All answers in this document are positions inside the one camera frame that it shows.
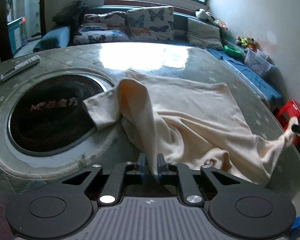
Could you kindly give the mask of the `blue sofa bench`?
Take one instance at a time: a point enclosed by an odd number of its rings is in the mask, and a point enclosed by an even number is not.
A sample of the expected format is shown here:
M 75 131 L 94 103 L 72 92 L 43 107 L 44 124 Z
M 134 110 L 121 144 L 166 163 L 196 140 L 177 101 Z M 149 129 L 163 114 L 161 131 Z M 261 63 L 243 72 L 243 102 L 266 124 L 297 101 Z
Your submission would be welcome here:
M 139 9 L 146 7 L 116 7 L 116 6 L 102 6 L 96 8 L 87 8 L 85 14 L 105 14 L 113 11 L 123 11 L 127 12 L 132 9 Z M 186 14 L 180 14 L 174 10 L 174 40 L 170 41 L 136 41 L 131 38 L 131 33 L 128 28 L 127 19 L 125 26 L 125 33 L 129 37 L 128 42 L 151 42 L 151 43 L 165 43 L 180 46 L 192 46 L 187 40 L 187 19 L 191 18 L 193 20 L 198 20 L 210 25 L 217 25 L 209 23 L 208 21 L 202 21 L 195 17 Z M 221 27 L 218 27 L 220 31 L 221 43 L 223 44 L 223 31 Z M 47 32 L 39 43 L 35 46 L 34 51 L 44 51 L 54 48 L 63 48 L 68 46 L 77 46 L 73 44 L 74 34 L 76 30 L 71 30 L 70 27 L 56 25 Z M 275 109 L 278 105 L 283 104 L 283 95 L 277 90 L 272 84 L 270 84 L 266 79 L 259 77 L 253 70 L 246 66 L 241 59 L 235 59 L 228 56 L 223 50 L 218 50 L 215 48 L 203 48 L 207 49 L 214 57 L 219 60 L 228 61 L 230 64 L 230 69 L 235 72 L 242 80 L 244 80 L 249 87 L 256 93 L 256 95 L 262 100 L 262 102 L 270 109 Z

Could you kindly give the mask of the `white plush toy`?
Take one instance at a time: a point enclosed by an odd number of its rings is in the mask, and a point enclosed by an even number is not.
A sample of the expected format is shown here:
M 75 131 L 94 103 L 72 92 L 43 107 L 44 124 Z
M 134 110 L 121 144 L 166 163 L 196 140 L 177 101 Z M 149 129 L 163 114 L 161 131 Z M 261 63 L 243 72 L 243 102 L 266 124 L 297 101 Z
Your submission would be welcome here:
M 213 17 L 211 16 L 210 12 L 205 11 L 204 9 L 200 8 L 195 12 L 196 18 L 202 21 L 213 21 Z

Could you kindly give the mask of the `colourful small toys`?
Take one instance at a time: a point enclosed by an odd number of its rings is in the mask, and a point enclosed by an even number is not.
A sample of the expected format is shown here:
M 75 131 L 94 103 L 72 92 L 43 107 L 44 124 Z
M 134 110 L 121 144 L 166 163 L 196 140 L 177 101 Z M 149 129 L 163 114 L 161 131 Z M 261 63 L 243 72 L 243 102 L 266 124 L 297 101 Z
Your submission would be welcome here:
M 253 51 L 256 51 L 257 50 L 257 41 L 252 38 L 252 37 L 240 37 L 240 36 L 237 36 L 236 38 L 236 44 L 238 46 L 241 46 L 242 48 L 245 48 L 245 49 L 250 49 L 250 50 L 253 50 Z

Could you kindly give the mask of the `grey plain cushion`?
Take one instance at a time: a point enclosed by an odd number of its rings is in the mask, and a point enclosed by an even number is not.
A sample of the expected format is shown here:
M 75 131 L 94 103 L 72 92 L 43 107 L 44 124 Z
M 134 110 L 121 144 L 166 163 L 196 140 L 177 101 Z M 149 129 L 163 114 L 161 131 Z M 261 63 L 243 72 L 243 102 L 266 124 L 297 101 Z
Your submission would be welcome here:
M 223 50 L 219 28 L 191 18 L 187 19 L 187 40 L 200 48 Z

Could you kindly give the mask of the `grey quilted table cover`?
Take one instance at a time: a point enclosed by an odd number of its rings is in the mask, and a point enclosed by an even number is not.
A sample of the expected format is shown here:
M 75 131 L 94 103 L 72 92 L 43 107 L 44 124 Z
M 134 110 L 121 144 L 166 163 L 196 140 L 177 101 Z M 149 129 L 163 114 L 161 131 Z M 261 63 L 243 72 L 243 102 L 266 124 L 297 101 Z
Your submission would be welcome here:
M 295 133 L 223 60 L 105 43 L 0 63 L 0 239 L 300 239 Z

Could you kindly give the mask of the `butterfly print pillow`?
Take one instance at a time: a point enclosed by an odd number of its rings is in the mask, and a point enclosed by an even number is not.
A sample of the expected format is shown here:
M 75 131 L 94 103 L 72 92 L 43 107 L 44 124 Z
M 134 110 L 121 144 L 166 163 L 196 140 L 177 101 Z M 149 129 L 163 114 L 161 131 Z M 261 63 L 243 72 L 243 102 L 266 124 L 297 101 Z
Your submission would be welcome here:
M 174 7 L 146 7 L 126 12 L 131 38 L 136 41 L 174 40 Z

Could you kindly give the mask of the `butterfly print blanket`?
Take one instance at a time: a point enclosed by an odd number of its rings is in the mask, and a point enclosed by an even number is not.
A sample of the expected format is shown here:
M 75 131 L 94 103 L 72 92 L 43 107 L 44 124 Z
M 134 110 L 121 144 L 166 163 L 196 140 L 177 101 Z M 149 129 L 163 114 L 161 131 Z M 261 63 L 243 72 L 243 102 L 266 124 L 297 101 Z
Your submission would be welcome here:
M 126 13 L 113 11 L 105 14 L 85 14 L 81 26 L 74 34 L 73 44 L 128 42 L 125 33 Z

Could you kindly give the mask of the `cream white garment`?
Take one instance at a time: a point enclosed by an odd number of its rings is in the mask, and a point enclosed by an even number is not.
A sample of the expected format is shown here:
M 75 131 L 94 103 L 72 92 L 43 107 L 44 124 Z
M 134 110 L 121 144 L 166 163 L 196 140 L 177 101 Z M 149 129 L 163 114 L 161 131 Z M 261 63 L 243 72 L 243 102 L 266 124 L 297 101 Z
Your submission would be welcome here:
M 118 121 L 131 143 L 147 154 L 157 175 L 157 155 L 198 170 L 210 165 L 266 185 L 287 147 L 283 134 L 266 140 L 249 128 L 224 83 L 126 72 L 113 89 L 84 102 L 96 128 Z

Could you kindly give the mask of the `light blue small cabinet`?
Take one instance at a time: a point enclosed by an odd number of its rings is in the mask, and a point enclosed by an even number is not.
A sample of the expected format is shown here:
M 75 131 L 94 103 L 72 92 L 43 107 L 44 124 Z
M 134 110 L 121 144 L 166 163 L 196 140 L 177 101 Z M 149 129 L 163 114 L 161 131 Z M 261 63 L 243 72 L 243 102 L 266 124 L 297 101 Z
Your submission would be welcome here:
M 8 36 L 13 55 L 27 44 L 25 22 L 25 16 L 21 16 L 7 24 Z

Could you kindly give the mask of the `black bag on sofa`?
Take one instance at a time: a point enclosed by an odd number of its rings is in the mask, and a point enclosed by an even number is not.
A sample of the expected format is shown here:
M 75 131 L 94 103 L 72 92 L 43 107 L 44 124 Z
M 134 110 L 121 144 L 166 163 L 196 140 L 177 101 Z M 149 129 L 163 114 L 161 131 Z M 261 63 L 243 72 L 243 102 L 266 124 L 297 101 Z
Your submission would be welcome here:
M 52 17 L 57 27 L 67 26 L 76 30 L 83 22 L 87 5 L 82 1 L 73 1 Z

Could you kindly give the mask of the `red plastic stool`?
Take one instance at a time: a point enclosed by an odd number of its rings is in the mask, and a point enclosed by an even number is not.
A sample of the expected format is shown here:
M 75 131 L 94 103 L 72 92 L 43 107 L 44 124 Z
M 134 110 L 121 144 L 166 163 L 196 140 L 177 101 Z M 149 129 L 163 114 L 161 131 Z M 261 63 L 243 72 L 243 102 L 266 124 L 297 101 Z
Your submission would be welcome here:
M 300 124 L 300 104 L 290 100 L 276 114 L 276 119 L 284 130 L 285 146 L 297 145 L 300 135 L 292 131 L 292 126 Z

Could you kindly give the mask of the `round black table hotplate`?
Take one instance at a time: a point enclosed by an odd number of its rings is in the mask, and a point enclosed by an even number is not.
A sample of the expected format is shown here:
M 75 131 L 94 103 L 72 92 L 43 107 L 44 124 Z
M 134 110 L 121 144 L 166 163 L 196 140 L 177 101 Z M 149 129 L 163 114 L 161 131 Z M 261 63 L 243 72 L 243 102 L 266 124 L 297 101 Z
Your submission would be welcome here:
M 84 100 L 112 87 L 110 80 L 91 74 L 63 74 L 40 81 L 10 111 L 10 142 L 19 152 L 34 157 L 70 150 L 96 129 Z

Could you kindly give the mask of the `clear plastic storage box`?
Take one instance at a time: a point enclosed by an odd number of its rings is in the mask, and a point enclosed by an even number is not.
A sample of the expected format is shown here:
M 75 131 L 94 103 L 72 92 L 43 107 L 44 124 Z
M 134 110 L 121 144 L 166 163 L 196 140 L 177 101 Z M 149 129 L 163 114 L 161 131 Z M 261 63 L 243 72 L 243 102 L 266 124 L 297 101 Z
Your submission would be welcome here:
M 248 49 L 246 52 L 244 64 L 263 79 L 268 78 L 277 70 L 275 65 L 269 63 L 267 60 L 250 49 Z

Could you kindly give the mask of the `green plastic bowl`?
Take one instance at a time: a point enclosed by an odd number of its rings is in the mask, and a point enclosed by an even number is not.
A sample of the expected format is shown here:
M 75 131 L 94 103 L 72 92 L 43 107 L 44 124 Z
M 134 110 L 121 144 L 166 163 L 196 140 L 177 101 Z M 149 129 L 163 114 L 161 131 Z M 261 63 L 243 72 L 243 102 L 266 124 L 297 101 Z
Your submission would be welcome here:
M 242 53 L 233 46 L 225 45 L 224 51 L 228 56 L 233 57 L 235 59 L 242 57 Z

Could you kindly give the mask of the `silver remote control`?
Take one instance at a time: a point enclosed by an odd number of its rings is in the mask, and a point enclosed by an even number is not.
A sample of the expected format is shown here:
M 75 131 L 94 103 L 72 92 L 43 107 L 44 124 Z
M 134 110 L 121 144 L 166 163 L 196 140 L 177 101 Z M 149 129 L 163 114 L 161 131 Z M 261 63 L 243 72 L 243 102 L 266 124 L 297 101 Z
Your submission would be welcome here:
M 5 82 L 6 80 L 10 79 L 11 77 L 17 75 L 19 72 L 22 72 L 23 70 L 26 70 L 27 68 L 30 68 L 30 67 L 34 66 L 35 64 L 38 64 L 40 61 L 41 61 L 40 56 L 35 55 L 21 63 L 18 63 L 12 69 L 6 71 L 4 74 L 1 74 L 0 83 Z

